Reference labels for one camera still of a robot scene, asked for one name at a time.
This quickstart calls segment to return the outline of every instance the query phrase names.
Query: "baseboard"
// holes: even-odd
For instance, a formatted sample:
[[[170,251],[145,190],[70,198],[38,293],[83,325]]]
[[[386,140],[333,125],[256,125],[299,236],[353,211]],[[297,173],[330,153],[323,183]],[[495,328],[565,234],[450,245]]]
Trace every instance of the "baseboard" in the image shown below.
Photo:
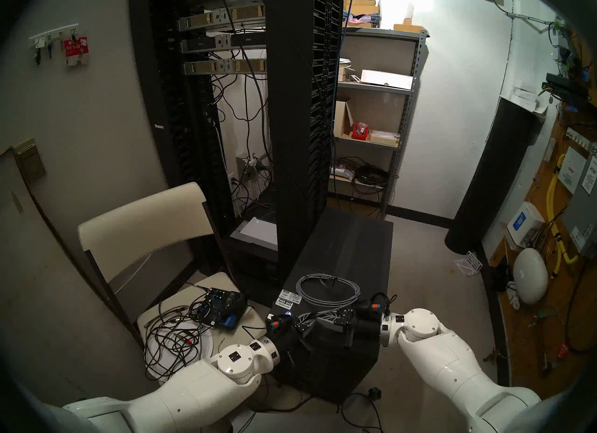
[[[408,208],[395,207],[388,205],[386,214],[390,216],[397,216],[398,218],[410,219],[411,221],[418,221],[432,226],[439,226],[441,228],[450,229],[452,227],[453,219],[444,218],[443,216],[430,215],[422,211],[409,210]]]
[[[493,328],[493,339],[497,350],[504,357],[496,358],[497,367],[497,384],[501,386],[510,386],[510,367],[508,357],[508,346],[506,344],[506,329],[504,328],[504,320],[501,314],[500,300],[495,290],[491,290],[493,285],[492,271],[494,268],[489,266],[483,245],[479,243],[475,248],[477,259],[483,264],[481,266],[481,278],[485,287],[485,294],[487,295],[487,303],[489,307],[489,318]]]

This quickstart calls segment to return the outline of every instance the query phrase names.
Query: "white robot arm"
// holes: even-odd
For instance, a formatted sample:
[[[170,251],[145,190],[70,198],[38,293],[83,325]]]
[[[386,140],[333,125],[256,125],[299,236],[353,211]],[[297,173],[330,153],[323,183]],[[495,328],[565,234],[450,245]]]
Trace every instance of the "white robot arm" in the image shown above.
[[[226,416],[257,390],[261,375],[280,362],[263,336],[248,345],[228,346],[179,370],[153,393],[132,401],[95,398],[64,409],[89,419],[87,431],[196,432]]]
[[[512,419],[540,399],[530,389],[496,385],[470,347],[431,311],[382,316],[380,343],[400,345],[423,380],[465,415],[469,432],[502,433]],[[132,401],[95,398],[64,406],[86,431],[191,432],[211,425],[258,388],[261,375],[280,361],[271,339],[232,345],[178,371],[158,390]]]
[[[426,309],[382,317],[380,338],[383,346],[400,345],[425,383],[465,415],[469,432],[503,432],[516,415],[540,401],[528,388],[492,382],[469,345]]]

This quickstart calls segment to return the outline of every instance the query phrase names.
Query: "key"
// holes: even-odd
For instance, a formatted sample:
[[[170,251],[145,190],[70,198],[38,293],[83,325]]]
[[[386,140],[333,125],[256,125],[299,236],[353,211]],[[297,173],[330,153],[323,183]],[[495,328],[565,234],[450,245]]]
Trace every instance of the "key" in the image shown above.
[[[49,58],[52,58],[52,49],[54,48],[54,42],[52,41],[52,36],[48,35],[48,54],[49,54]]]

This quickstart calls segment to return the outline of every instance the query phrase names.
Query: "white paper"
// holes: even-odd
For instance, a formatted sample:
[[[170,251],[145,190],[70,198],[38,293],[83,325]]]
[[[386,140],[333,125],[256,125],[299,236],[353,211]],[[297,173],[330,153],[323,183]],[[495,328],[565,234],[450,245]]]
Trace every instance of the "white paper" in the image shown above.
[[[572,229],[570,238],[574,242],[576,249],[580,252],[584,247],[584,237],[583,234],[580,233],[578,227],[574,227],[574,229]]]
[[[296,304],[299,304],[300,301],[303,299],[302,296],[288,290],[282,290],[280,292],[280,298],[283,298],[284,300],[291,301],[292,303]]]
[[[584,175],[583,179],[583,189],[587,191],[587,194],[591,195],[591,191],[593,190],[593,186],[595,185],[595,179],[597,178],[597,158],[595,156],[591,157],[591,163],[589,163],[589,167],[587,168],[587,173]]]

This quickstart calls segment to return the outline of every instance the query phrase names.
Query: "gray floor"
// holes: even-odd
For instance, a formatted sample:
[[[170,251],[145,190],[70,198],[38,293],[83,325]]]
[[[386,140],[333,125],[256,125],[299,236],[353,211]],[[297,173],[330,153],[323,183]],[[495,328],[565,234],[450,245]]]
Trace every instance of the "gray floor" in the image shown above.
[[[493,349],[494,340],[481,276],[466,277],[454,265],[454,260],[461,256],[444,245],[447,229],[392,216],[386,219],[394,224],[388,295],[397,293],[398,298],[392,310],[407,312],[427,308],[433,311],[446,327],[469,344],[483,371],[496,381],[496,368],[482,362]],[[359,391],[367,392],[373,386],[382,391],[376,406],[386,433],[465,431],[464,417],[445,396],[423,383],[399,347],[381,348],[377,364],[363,380]],[[257,400],[263,399],[264,389],[260,388],[254,396]],[[346,416],[361,425],[377,425],[367,401],[353,399],[346,404]],[[292,407],[299,400],[299,393],[270,383],[267,400],[277,408]],[[285,427],[284,431],[289,432],[360,431],[350,429],[336,414],[335,406],[312,400],[295,414],[258,414],[246,433],[276,430],[272,417],[264,416],[275,416],[279,425]],[[243,423],[234,422],[235,430]]]

